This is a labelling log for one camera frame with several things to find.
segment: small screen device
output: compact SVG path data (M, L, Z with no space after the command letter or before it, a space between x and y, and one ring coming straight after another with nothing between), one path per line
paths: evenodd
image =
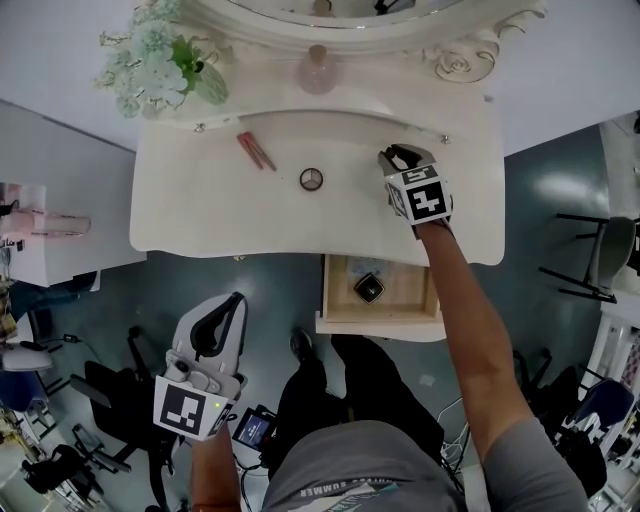
M261 452L265 441L272 437L276 429L275 419L275 415L262 405L255 411L247 408L233 434L233 440Z

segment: black pants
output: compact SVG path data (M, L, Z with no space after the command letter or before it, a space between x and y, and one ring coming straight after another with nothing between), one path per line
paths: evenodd
M362 336L334 335L331 344L346 366L347 396L341 400L327 394L327 377L319 360L300 365L282 392L276 437L265 447L269 477L298 441L345 422L349 408L352 419L383 421L399 428L440 463L444 430L402 382L384 350Z

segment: black shoe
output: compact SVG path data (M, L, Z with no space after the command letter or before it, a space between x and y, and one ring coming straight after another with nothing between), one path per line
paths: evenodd
M307 334L307 331L300 327L295 327L293 331L291 331L289 346L291 347L291 352L293 352L293 355L296 356L296 359L300 364L309 359L315 359L316 357L313 353L311 336Z

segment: green flower bouquet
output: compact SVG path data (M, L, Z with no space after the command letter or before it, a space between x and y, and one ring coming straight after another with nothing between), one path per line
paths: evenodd
M203 56L196 44L202 39L179 33L181 8L182 0L151 0L135 9L127 32L101 34L100 45L110 53L94 85L113 89L124 117L153 119L178 108L192 91L213 105L227 100L224 78L213 66L217 54Z

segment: display screen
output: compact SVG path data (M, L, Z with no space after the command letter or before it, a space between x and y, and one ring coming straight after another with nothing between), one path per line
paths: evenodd
M259 449L262 444L264 434L270 424L271 423L264 418L260 418L252 414L244 424L240 435L237 435L237 440L243 444L251 446L252 448Z

